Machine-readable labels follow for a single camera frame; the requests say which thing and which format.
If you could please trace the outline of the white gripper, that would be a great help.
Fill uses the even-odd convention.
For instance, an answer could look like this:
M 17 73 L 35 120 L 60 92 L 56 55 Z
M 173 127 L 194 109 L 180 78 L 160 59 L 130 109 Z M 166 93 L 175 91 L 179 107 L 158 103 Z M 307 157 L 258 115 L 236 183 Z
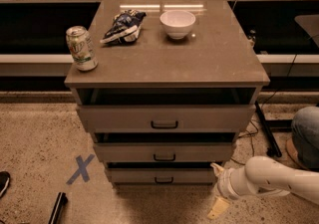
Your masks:
M 215 162 L 213 162 L 210 166 L 213 169 L 214 175 L 217 177 L 216 188 L 222 197 L 215 197 L 207 217 L 209 219 L 216 219 L 228 209 L 230 202 L 227 199 L 237 200 L 239 195 L 233 189 L 230 181 L 233 168 L 224 169 Z

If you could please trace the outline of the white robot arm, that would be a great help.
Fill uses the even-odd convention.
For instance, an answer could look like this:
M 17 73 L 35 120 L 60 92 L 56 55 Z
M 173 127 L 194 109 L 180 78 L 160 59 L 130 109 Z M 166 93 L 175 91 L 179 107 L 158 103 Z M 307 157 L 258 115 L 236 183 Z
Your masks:
M 266 156 L 249 158 L 240 168 L 213 168 L 217 182 L 213 205 L 207 217 L 216 219 L 223 214 L 231 200 L 243 196 L 285 196 L 289 193 L 319 204 L 319 173 L 294 169 Z

